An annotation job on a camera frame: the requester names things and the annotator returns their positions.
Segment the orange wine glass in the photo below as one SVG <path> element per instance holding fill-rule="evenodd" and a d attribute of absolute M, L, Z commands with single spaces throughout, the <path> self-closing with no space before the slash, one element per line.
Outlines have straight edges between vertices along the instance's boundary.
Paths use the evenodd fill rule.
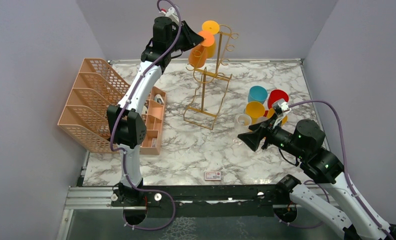
<path fill-rule="evenodd" d="M 194 68 L 202 68 L 205 65 L 208 59 L 207 47 L 211 46 L 214 41 L 210 32 L 202 30 L 198 34 L 204 38 L 204 41 L 194 47 L 188 57 L 188 63 Z"/>

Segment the yellow wine glass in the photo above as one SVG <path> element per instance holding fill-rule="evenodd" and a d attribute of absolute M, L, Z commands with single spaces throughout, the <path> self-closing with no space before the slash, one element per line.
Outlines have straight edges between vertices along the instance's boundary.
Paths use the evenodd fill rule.
<path fill-rule="evenodd" d="M 220 25 L 214 20 L 207 20 L 201 26 L 203 31 L 207 31 L 213 35 L 213 42 L 211 46 L 207 46 L 207 57 L 212 58 L 216 51 L 215 35 L 220 31 Z"/>
<path fill-rule="evenodd" d="M 266 117 L 267 117 L 268 119 L 270 119 L 274 114 L 275 114 L 275 110 L 274 110 L 273 108 L 270 108 L 270 109 L 268 110 L 268 112 L 267 112 Z M 288 117 L 285 116 L 285 117 L 282 119 L 282 121 L 281 121 L 281 125 L 283 126 L 283 125 L 287 122 L 287 120 L 288 120 Z"/>
<path fill-rule="evenodd" d="M 264 105 L 258 101 L 250 101 L 247 103 L 244 114 L 251 118 L 251 123 L 255 124 L 257 119 L 263 117 L 266 112 Z"/>

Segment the blue wine glass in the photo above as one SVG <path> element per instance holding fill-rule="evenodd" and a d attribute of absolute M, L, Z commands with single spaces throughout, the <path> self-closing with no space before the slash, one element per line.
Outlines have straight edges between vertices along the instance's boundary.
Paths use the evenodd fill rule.
<path fill-rule="evenodd" d="M 254 85 L 248 91 L 248 96 L 247 96 L 248 102 L 259 102 L 261 104 L 264 104 L 267 98 L 268 98 L 267 90 L 260 85 Z"/>

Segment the red wine glass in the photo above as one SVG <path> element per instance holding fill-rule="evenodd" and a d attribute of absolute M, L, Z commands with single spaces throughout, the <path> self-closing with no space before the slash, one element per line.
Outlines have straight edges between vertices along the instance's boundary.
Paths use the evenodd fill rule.
<path fill-rule="evenodd" d="M 289 95 L 281 90 L 281 89 L 274 89 L 272 90 L 269 95 L 268 95 L 268 100 L 267 100 L 267 107 L 269 109 L 272 108 L 272 105 L 279 100 L 284 100 L 285 102 L 289 101 Z"/>

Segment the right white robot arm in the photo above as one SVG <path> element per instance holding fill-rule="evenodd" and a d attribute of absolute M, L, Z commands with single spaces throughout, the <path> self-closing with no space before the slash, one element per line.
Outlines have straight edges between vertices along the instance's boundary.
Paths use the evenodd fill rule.
<path fill-rule="evenodd" d="M 291 200 L 301 205 L 344 240 L 396 240 L 396 224 L 380 217 L 346 179 L 344 165 L 322 146 L 325 133 L 315 121 L 300 120 L 293 133 L 274 122 L 268 119 L 251 125 L 237 137 L 253 151 L 264 140 L 263 149 L 274 145 L 299 159 L 299 167 L 330 194 L 339 208 L 316 196 L 290 174 L 277 183 L 274 196 L 278 202 L 286 204 Z"/>

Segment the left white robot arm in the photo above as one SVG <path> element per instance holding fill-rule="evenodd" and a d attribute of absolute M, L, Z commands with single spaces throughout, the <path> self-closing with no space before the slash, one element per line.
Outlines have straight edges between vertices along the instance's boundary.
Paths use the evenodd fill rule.
<path fill-rule="evenodd" d="M 147 127 L 142 119 L 145 102 L 157 80 L 163 75 L 172 60 L 172 53 L 186 52 L 204 38 L 194 32 L 184 20 L 174 21 L 171 17 L 155 18 L 152 38 L 141 53 L 137 74 L 115 105 L 106 110 L 109 130 L 110 149 L 120 152 L 122 177 L 120 184 L 124 199 L 130 205 L 138 205 L 143 200 L 139 186 L 143 182 L 140 172 L 140 147 L 145 140 Z"/>

